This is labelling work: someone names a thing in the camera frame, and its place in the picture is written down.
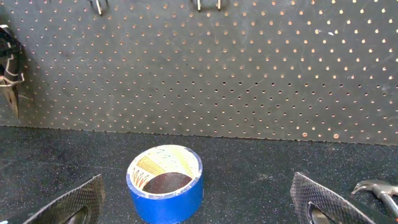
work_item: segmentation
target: blue tape roll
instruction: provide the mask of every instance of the blue tape roll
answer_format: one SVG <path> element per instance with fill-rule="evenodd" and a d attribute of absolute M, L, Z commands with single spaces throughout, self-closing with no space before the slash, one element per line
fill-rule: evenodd
<path fill-rule="evenodd" d="M 139 154 L 127 170 L 127 185 L 138 215 L 148 223 L 178 223 L 199 208 L 203 199 L 203 166 L 191 149 L 164 145 Z M 166 194 L 145 192 L 143 187 L 154 177 L 179 172 L 191 177 L 184 187 Z"/>

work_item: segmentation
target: hammer head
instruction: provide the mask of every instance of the hammer head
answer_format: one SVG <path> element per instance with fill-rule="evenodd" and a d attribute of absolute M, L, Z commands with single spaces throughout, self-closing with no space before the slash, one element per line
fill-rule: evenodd
<path fill-rule="evenodd" d="M 378 198 L 381 194 L 388 194 L 390 196 L 396 195 L 398 196 L 398 186 L 391 185 L 382 180 L 364 180 L 359 182 L 351 194 L 355 194 L 360 190 L 370 190 L 372 191 Z"/>

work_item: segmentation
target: inner core of tape roll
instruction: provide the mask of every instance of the inner core of tape roll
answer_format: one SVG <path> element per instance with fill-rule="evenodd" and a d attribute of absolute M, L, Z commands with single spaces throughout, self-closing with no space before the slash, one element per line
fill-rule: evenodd
<path fill-rule="evenodd" d="M 195 178 L 199 177 L 198 159 L 183 146 L 166 145 L 153 147 L 137 156 L 130 165 L 130 180 L 133 186 L 144 194 L 162 195 L 184 189 Z M 183 184 L 170 192 L 154 194 L 145 186 L 156 177 L 161 179 L 174 178 Z"/>

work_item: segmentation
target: pegboard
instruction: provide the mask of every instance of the pegboard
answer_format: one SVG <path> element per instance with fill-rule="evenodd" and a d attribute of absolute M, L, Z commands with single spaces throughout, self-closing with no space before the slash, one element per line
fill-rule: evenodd
<path fill-rule="evenodd" d="M 99 1 L 1 0 L 1 125 L 398 143 L 398 1 Z"/>

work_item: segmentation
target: tool handle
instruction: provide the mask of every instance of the tool handle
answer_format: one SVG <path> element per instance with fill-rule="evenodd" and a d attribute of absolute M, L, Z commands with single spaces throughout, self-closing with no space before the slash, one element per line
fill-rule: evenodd
<path fill-rule="evenodd" d="M 398 205 L 395 203 L 395 201 L 388 194 L 381 194 L 380 199 L 386 205 L 390 214 L 394 218 L 398 218 Z"/>

